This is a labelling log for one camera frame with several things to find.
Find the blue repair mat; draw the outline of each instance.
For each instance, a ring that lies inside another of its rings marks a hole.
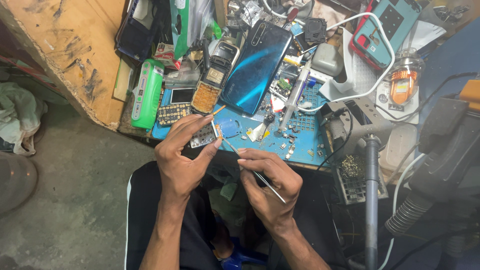
[[[310,101],[315,108],[327,102],[326,99],[318,92],[318,89],[321,86],[321,84],[316,84],[311,88],[306,87],[303,91],[305,100]],[[169,105],[170,95],[171,89],[166,89],[163,94],[162,102],[160,103],[161,106]],[[266,95],[265,99],[268,101],[270,100],[269,93]],[[219,109],[223,105],[223,102],[220,100],[215,106],[215,110]],[[258,118],[260,120],[266,114],[267,112],[265,110],[258,110],[254,118]],[[223,110],[221,110],[218,114],[215,115],[214,123],[217,124],[218,121],[224,122],[227,120],[231,120],[232,123],[238,122],[238,124],[241,125],[241,132],[231,138],[227,137],[228,142],[231,143],[235,148],[256,148],[268,152],[274,152],[285,160],[285,155],[288,153],[288,147],[292,144],[289,143],[287,138],[284,138],[282,136],[283,132],[277,133],[278,126],[280,126],[279,115],[279,112],[276,113],[275,121],[268,126],[270,134],[265,137],[261,142],[252,142],[249,138],[243,140],[241,136],[247,136],[246,132],[248,128],[255,129],[262,122],[242,117],[242,115],[239,114],[238,111],[230,108],[229,106],[225,107]],[[300,132],[293,133],[292,129],[288,129],[287,131],[285,131],[285,133],[293,134],[297,137],[294,141],[295,150],[293,152],[293,155],[291,155],[289,161],[318,166],[325,159],[326,152],[325,149],[319,147],[319,145],[324,144],[324,142],[320,132],[319,124],[315,117],[315,112],[300,111],[294,113],[294,115],[296,117],[292,116],[288,123],[292,126],[296,126],[296,129],[300,130]],[[165,139],[169,130],[169,125],[160,126],[158,124],[158,121],[156,121],[152,131],[152,136],[157,139]],[[228,132],[235,132],[235,128],[229,129]],[[285,149],[282,150],[280,146],[283,143],[285,143],[287,146],[285,147]],[[223,143],[220,146],[220,150],[233,152],[233,150],[226,143]],[[323,155],[320,157],[317,151],[322,151]]]

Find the green container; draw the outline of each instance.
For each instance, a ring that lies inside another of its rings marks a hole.
[[[132,126],[151,129],[155,124],[164,68],[157,60],[147,59],[143,62],[133,104]]]

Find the plastic bag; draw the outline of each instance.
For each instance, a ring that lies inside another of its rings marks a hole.
[[[40,127],[40,117],[47,110],[45,102],[18,84],[0,84],[0,137],[15,144],[15,154],[35,154],[33,135]]]

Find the hand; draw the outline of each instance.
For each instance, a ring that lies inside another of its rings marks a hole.
[[[165,140],[155,147],[155,156],[162,178],[162,197],[188,200],[205,175],[208,164],[215,156],[222,141],[205,146],[197,158],[191,160],[181,155],[185,144],[193,134],[209,124],[212,115],[187,115],[172,125]]]
[[[277,154],[252,148],[239,148],[238,151],[241,157],[238,160],[240,179],[257,217],[272,236],[295,227],[292,215],[303,183],[302,178]],[[271,186],[286,203],[269,187],[260,187],[252,171],[264,172],[272,180]]]

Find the syringe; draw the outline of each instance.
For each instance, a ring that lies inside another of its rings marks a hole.
[[[299,110],[298,104],[299,104],[300,97],[303,93],[303,90],[307,85],[308,76],[310,75],[310,67],[312,66],[311,61],[312,59],[310,58],[310,60],[308,60],[308,62],[305,63],[305,66],[301,70],[300,75],[297,79],[297,82],[295,83],[295,86],[292,89],[290,97],[284,103],[287,109],[285,110],[285,114],[283,115],[283,121],[279,127],[279,130],[286,131],[287,123],[290,120],[290,117],[292,116],[293,111]]]

